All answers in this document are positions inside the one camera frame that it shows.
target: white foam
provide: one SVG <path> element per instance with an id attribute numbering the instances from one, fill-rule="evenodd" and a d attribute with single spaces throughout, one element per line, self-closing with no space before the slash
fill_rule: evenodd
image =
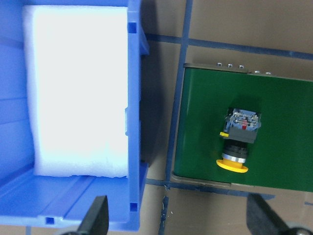
<path id="1" fill-rule="evenodd" d="M 38 175 L 128 175 L 127 8 L 25 6 Z"/>

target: green tray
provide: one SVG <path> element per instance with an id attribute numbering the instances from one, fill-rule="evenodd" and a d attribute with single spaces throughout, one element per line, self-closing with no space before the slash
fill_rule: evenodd
<path id="1" fill-rule="evenodd" d="M 229 107 L 262 113 L 247 173 L 216 165 Z M 313 82 L 185 68 L 174 174 L 181 177 L 313 191 Z"/>

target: blue plastic bin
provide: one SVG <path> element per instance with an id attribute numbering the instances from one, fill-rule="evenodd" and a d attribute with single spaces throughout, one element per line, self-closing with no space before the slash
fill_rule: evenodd
<path id="1" fill-rule="evenodd" d="M 129 178 L 35 176 L 23 51 L 23 5 L 128 7 Z M 140 163 L 140 55 L 148 44 L 140 0 L 0 1 L 0 224 L 59 228 L 81 222 L 94 198 L 107 195 L 110 230 L 136 231 L 147 165 Z"/>

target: metal edge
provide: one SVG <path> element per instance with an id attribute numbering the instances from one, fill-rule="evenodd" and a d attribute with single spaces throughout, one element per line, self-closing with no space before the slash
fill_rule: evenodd
<path id="1" fill-rule="evenodd" d="M 308 79 L 303 79 L 303 78 L 276 76 L 276 75 L 273 75 L 273 74 L 254 73 L 254 72 L 249 72 L 247 74 L 251 75 L 251 76 L 260 76 L 260 77 L 269 77 L 269 78 L 274 78 L 275 77 L 275 78 L 281 78 L 281 79 L 287 79 L 287 80 L 297 80 L 297 81 L 304 81 L 304 82 L 313 82 L 313 80 L 308 80 Z"/>
<path id="2" fill-rule="evenodd" d="M 175 175 L 173 172 L 171 176 L 172 176 L 172 180 L 178 181 L 179 183 L 189 183 L 193 185 L 208 185 L 208 186 L 223 187 L 223 188 L 229 188 L 231 186 L 231 183 L 223 183 L 223 182 L 217 182 L 217 181 L 181 177 L 181 176 Z"/>
<path id="3" fill-rule="evenodd" d="M 195 68 L 195 69 L 204 69 L 204 70 L 218 70 L 218 71 L 227 71 L 227 72 L 240 72 L 240 73 L 249 73 L 248 69 L 239 69 L 234 67 L 226 66 L 217 66 L 217 65 L 205 65 L 205 64 L 193 64 L 185 63 L 184 68 Z"/>

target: screw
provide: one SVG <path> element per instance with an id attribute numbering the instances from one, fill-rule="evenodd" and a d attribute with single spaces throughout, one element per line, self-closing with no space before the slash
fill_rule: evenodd
<path id="1" fill-rule="evenodd" d="M 297 231 L 297 235 L 310 235 L 309 231 L 305 230 L 305 229 L 299 229 Z"/>

